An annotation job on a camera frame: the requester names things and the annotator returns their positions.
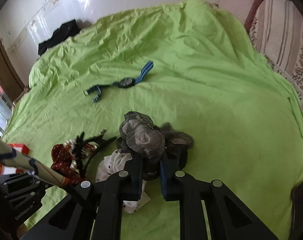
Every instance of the red box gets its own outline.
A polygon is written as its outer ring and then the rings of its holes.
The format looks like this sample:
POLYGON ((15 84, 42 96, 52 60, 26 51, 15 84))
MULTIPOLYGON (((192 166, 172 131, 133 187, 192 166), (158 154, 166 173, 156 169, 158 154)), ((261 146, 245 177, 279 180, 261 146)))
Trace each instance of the red box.
MULTIPOLYGON (((28 155, 29 154, 29 148, 24 145, 23 143, 7 143, 9 146, 13 147, 15 150, 28 155)), ((6 174, 15 174, 23 172, 21 169, 16 169, 14 167, 7 167, 2 164, 0 164, 0 175, 6 175, 6 174)))

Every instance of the wrinkled fabric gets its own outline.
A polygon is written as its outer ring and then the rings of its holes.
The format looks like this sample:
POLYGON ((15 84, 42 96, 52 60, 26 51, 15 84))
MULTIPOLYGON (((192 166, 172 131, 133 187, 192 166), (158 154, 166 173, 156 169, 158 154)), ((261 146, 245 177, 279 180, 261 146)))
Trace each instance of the wrinkled fabric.
POLYGON ((119 151, 130 152, 133 156, 140 154, 143 157, 142 177, 145 180, 159 176, 159 162, 168 143, 187 145, 186 149, 183 147, 184 164, 187 161, 187 149, 193 147, 193 139, 189 135, 173 130, 169 123, 163 124, 160 128, 154 126, 148 115, 139 112, 126 113, 125 121, 120 125, 119 131, 123 139, 116 141, 119 151))
POLYGON ((68 37, 75 36, 80 32, 80 28, 77 26, 76 20, 63 23, 58 29, 53 32, 50 39, 43 41, 38 46, 38 55, 43 55, 48 49, 63 42, 68 37))
MULTIPOLYGON (((113 14, 43 54, 31 90, 17 104, 3 140, 21 142, 30 156, 53 163, 53 145, 107 129, 119 136, 124 114, 147 114, 194 140, 183 171, 220 179, 276 234, 288 240, 292 188, 303 180, 303 113, 293 86, 270 69, 229 12, 202 0, 113 14), (130 89, 110 88, 94 104, 83 90, 154 68, 130 89)), ((88 167, 94 181, 102 155, 88 167)), ((146 183, 151 200, 123 213, 122 240, 178 240, 179 202, 162 198, 159 179, 146 183)), ((30 228, 62 198, 51 187, 30 228)))
MULTIPOLYGON (((111 155, 105 156, 104 159, 99 163, 97 173, 96 173, 96 182, 101 182, 106 179, 111 174, 114 174, 118 171, 122 171, 125 167, 125 163, 128 160, 131 160, 130 153, 121 153, 118 150, 115 150, 111 155)), ((149 202, 150 197, 144 192, 146 181, 142 181, 141 197, 139 201, 124 201, 123 202, 123 211, 127 213, 134 213, 143 205, 149 202)))
POLYGON ((84 180, 70 168, 72 163, 71 154, 63 144, 56 144, 52 149, 51 156, 53 164, 50 168, 68 178, 70 184, 76 185, 84 180))

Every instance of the watch face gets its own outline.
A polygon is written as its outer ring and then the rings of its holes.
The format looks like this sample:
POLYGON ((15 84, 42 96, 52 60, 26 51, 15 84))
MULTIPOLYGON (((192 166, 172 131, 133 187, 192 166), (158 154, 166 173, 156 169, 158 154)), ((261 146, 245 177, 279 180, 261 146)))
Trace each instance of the watch face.
POLYGON ((122 86, 129 86, 133 82, 132 78, 124 78, 123 80, 120 81, 120 84, 122 86))

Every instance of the screw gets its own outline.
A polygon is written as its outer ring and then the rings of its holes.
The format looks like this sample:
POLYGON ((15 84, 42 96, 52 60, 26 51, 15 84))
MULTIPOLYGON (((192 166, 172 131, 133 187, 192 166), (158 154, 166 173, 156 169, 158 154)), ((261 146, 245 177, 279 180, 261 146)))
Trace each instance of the screw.
POLYGON ((215 187, 221 187, 223 185, 223 183, 220 180, 216 179, 213 181, 213 185, 215 187))
POLYGON ((88 188, 90 186, 90 182, 88 180, 83 181, 80 186, 82 188, 88 188))
POLYGON ((175 172, 175 176, 181 178, 181 177, 184 177, 184 176, 185 176, 185 173, 184 173, 183 171, 176 171, 176 172, 175 172))
POLYGON ((99 96, 96 96, 94 99, 93 99, 93 102, 96 103, 99 101, 99 96))
POLYGON ((104 130, 102 130, 99 134, 100 134, 100 135, 104 135, 106 132, 107 132, 107 130, 104 129, 104 130))
POLYGON ((118 176, 119 176, 119 177, 127 177, 127 176, 128 176, 128 171, 120 171, 120 172, 118 173, 118 176))

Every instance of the red patterned fabric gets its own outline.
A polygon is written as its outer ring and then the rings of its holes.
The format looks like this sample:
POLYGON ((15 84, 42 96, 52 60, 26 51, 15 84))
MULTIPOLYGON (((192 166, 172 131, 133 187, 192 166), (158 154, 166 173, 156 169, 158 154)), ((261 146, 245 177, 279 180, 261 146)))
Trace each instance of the red patterned fabric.
POLYGON ((69 179, 70 184, 81 183, 84 179, 70 168, 72 159, 68 150, 62 144, 56 144, 52 149, 53 165, 51 168, 69 179))

